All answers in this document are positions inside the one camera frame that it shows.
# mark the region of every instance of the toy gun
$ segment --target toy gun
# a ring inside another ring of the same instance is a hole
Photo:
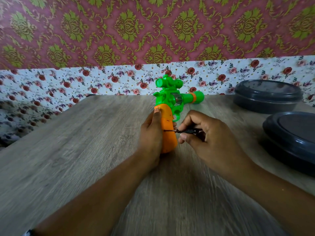
[[[162,88],[160,92],[153,94],[157,98],[154,109],[159,108],[162,114],[163,146],[161,153],[167,153],[175,149],[177,138],[175,132],[164,130],[173,130],[173,121],[179,120],[179,114],[183,111],[184,104],[201,103],[204,94],[200,91],[187,94],[180,93],[178,89],[183,86],[183,81],[180,79],[173,80],[168,75],[157,79],[155,84],[158,88]]]

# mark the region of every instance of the orange ring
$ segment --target orange ring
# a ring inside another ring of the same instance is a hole
[[[191,103],[194,103],[194,102],[196,102],[196,100],[197,100],[197,96],[194,94],[194,93],[190,93],[191,95],[192,95],[192,97],[193,97],[193,99],[192,99],[192,102]]]

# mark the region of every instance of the fingernail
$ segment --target fingernail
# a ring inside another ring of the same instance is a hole
[[[186,135],[186,134],[184,134],[184,133],[181,133],[181,134],[180,134],[180,138],[181,138],[181,139],[183,139],[183,140],[186,140],[187,135]]]

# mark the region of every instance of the gray wooden surface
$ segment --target gray wooden surface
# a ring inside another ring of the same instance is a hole
[[[136,149],[153,96],[90,96],[0,152],[0,235],[21,235]],[[187,104],[226,122],[266,170],[315,194],[315,179],[289,169],[258,144],[266,116],[231,96]],[[315,112],[300,104],[297,110]],[[141,183],[112,235],[285,235],[256,202],[209,170],[186,143]]]

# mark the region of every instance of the black round container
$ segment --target black round container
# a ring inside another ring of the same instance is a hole
[[[273,80],[245,80],[237,84],[234,92],[235,104],[265,114],[292,111],[303,99],[299,87]]]
[[[269,116],[262,125],[262,142],[274,158],[315,177],[315,114],[285,112]]]

